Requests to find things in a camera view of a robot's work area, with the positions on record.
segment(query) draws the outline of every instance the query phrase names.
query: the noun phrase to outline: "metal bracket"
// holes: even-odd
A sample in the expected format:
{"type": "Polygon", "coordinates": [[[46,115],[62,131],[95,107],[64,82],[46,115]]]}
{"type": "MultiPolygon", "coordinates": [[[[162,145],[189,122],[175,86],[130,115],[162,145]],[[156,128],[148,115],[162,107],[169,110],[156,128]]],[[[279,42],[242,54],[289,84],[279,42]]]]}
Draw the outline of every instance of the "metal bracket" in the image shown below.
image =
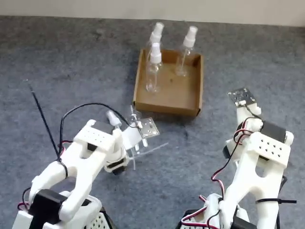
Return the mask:
{"type": "Polygon", "coordinates": [[[160,134],[152,118],[141,119],[141,123],[142,129],[140,129],[140,132],[143,138],[150,138],[160,134]]]}
{"type": "Polygon", "coordinates": [[[255,104],[256,100],[248,88],[240,88],[228,93],[237,107],[255,104]]]}

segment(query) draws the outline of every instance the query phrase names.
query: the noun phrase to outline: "wire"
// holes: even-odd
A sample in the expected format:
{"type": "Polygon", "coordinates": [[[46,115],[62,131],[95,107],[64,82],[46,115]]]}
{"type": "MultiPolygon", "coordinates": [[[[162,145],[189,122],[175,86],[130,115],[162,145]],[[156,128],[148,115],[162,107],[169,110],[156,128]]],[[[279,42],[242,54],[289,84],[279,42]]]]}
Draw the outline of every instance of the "wire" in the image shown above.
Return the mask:
{"type": "Polygon", "coordinates": [[[25,194],[27,193],[27,191],[30,190],[30,188],[31,188],[31,187],[26,188],[26,189],[23,191],[23,193],[22,193],[22,204],[24,205],[24,207],[25,207],[26,210],[29,210],[29,209],[28,209],[28,206],[27,206],[26,202],[24,201],[24,196],[25,196],[25,194]]]}
{"type": "Polygon", "coordinates": [[[32,93],[32,95],[33,95],[33,97],[34,97],[36,106],[37,106],[37,108],[38,108],[38,110],[39,110],[39,112],[40,112],[40,115],[41,115],[41,117],[42,117],[43,123],[44,123],[44,125],[45,125],[45,127],[46,127],[46,129],[47,129],[48,134],[49,134],[49,137],[50,137],[50,140],[51,140],[51,142],[52,142],[52,145],[53,145],[53,148],[54,148],[54,150],[55,150],[55,153],[58,154],[58,151],[57,151],[57,148],[56,148],[56,145],[55,145],[55,142],[54,142],[52,133],[51,133],[50,128],[49,128],[49,126],[48,126],[48,124],[47,124],[47,121],[46,121],[45,116],[44,116],[44,114],[43,114],[42,108],[41,108],[41,106],[40,106],[40,104],[39,104],[39,102],[38,102],[38,99],[37,99],[37,97],[36,97],[36,94],[35,94],[35,92],[34,92],[34,89],[33,89],[32,86],[30,85],[29,81],[27,81],[27,82],[28,82],[28,84],[29,84],[30,91],[31,91],[31,93],[32,93]]]}
{"type": "Polygon", "coordinates": [[[260,116],[254,114],[247,105],[244,105],[244,106],[247,109],[247,111],[250,112],[253,115],[253,117],[259,118],[260,120],[263,120],[260,116]]]}
{"type": "Polygon", "coordinates": [[[17,209],[22,211],[24,209],[21,208],[21,206],[24,206],[26,208],[26,206],[30,206],[29,202],[20,202],[18,205],[17,205],[17,209]]]}
{"type": "Polygon", "coordinates": [[[234,135],[233,135],[233,140],[234,140],[235,143],[237,143],[236,137],[238,136],[238,134],[239,134],[240,132],[242,132],[243,135],[249,135],[249,134],[245,134],[245,133],[244,133],[245,131],[249,132],[250,134],[253,134],[253,131],[251,131],[251,130],[239,129],[239,130],[237,130],[237,131],[234,133],[234,135]]]}
{"type": "Polygon", "coordinates": [[[228,159],[227,162],[225,163],[225,165],[224,165],[222,168],[218,169],[218,170],[211,176],[211,180],[212,180],[213,182],[217,181],[217,182],[219,183],[220,188],[221,188],[222,197],[223,197],[223,198],[224,198],[224,184],[223,184],[223,182],[222,182],[221,180],[216,179],[216,176],[217,176],[221,171],[223,171],[224,168],[227,167],[227,165],[229,164],[229,162],[230,162],[230,160],[231,160],[231,158],[232,158],[234,152],[236,151],[236,149],[237,149],[237,147],[238,147],[238,145],[239,145],[239,142],[241,141],[241,139],[242,139],[242,137],[243,137],[244,135],[241,135],[241,136],[238,138],[237,143],[236,143],[236,145],[235,145],[235,147],[234,147],[234,149],[233,149],[233,151],[232,151],[232,153],[231,153],[229,159],[228,159]]]}
{"type": "MultiPolygon", "coordinates": [[[[204,212],[206,209],[207,209],[207,206],[195,211],[194,213],[192,213],[190,215],[187,215],[187,216],[183,217],[181,219],[181,224],[184,225],[184,226],[189,226],[189,227],[202,227],[202,228],[208,227],[208,225],[205,224],[205,223],[186,222],[190,218],[193,218],[193,217],[199,215],[200,213],[204,212]]],[[[218,228],[213,226],[213,225],[210,225],[210,229],[218,229],[218,228]]]]}
{"type": "MultiPolygon", "coordinates": [[[[73,141],[71,140],[63,140],[62,143],[72,143],[73,141]]],[[[61,151],[61,155],[66,151],[66,147],[62,146],[62,151],[61,151]]]]}
{"type": "Polygon", "coordinates": [[[208,219],[207,222],[206,222],[206,225],[207,225],[208,229],[212,229],[212,227],[211,227],[211,225],[210,225],[210,221],[211,221],[211,219],[212,219],[213,217],[217,216],[219,213],[220,213],[220,210],[218,210],[218,212],[217,212],[216,214],[214,214],[214,215],[212,215],[211,217],[209,217],[209,219],[208,219]]]}
{"type": "Polygon", "coordinates": [[[112,110],[114,113],[116,113],[129,127],[131,128],[138,128],[137,126],[131,126],[129,125],[128,121],[123,117],[123,115],[121,115],[121,113],[119,113],[118,111],[114,110],[113,108],[111,108],[110,106],[106,105],[106,104],[102,104],[102,103],[88,103],[88,104],[82,104],[79,105],[71,110],[69,110],[62,118],[61,118],[61,126],[60,126],[60,138],[59,138],[59,152],[56,154],[57,158],[60,158],[61,156],[61,151],[62,151],[62,137],[63,137],[63,122],[65,120],[65,118],[71,114],[73,111],[84,107],[84,106],[89,106],[89,105],[101,105],[104,107],[107,107],[108,109],[112,110]]]}
{"type": "MultiPolygon", "coordinates": [[[[287,180],[288,180],[288,178],[283,175],[279,193],[281,192],[281,190],[282,190],[283,186],[285,185],[285,183],[287,182],[287,180]]],[[[278,211],[277,217],[276,217],[276,229],[281,229],[280,211],[278,211]]]]}

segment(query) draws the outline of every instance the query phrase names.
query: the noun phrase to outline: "white wall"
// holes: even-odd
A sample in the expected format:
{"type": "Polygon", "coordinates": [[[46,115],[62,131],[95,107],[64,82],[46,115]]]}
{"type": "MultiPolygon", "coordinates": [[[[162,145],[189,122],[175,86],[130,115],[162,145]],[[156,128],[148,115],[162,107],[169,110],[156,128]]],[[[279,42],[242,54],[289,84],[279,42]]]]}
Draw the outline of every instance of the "white wall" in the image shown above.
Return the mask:
{"type": "Polygon", "coordinates": [[[0,0],[0,15],[305,26],[305,0],[0,0]]]}

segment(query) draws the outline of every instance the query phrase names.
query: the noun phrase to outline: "white spray cap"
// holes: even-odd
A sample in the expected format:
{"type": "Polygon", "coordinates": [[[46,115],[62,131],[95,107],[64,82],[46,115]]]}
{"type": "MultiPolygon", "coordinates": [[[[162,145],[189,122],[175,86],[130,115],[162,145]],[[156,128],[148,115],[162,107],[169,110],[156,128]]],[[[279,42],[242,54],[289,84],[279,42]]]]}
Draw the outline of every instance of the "white spray cap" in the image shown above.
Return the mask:
{"type": "Polygon", "coordinates": [[[160,43],[152,43],[151,63],[160,63],[161,61],[160,43]]]}
{"type": "Polygon", "coordinates": [[[187,32],[187,35],[185,36],[185,39],[183,41],[184,46],[188,48],[192,48],[194,46],[197,31],[198,31],[197,27],[190,26],[189,31],[187,32]]]}
{"type": "Polygon", "coordinates": [[[149,38],[151,43],[160,42],[163,28],[164,28],[163,23],[161,22],[156,23],[154,30],[152,31],[151,37],[149,38]]]}

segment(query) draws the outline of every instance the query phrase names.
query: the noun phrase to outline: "spray nozzle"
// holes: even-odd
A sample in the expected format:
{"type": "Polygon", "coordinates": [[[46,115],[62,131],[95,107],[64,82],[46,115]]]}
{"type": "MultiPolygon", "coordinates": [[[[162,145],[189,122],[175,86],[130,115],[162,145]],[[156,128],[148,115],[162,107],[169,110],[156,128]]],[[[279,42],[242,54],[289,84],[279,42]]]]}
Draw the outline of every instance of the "spray nozzle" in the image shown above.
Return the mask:
{"type": "Polygon", "coordinates": [[[164,28],[163,23],[161,23],[161,22],[156,23],[156,25],[154,27],[154,30],[152,31],[152,34],[151,34],[151,37],[150,37],[151,43],[160,42],[161,37],[162,37],[163,28],[164,28]]]}
{"type": "Polygon", "coordinates": [[[183,41],[183,45],[192,48],[196,41],[196,33],[198,31],[198,28],[195,26],[190,26],[187,35],[185,36],[185,39],[183,41]]]}

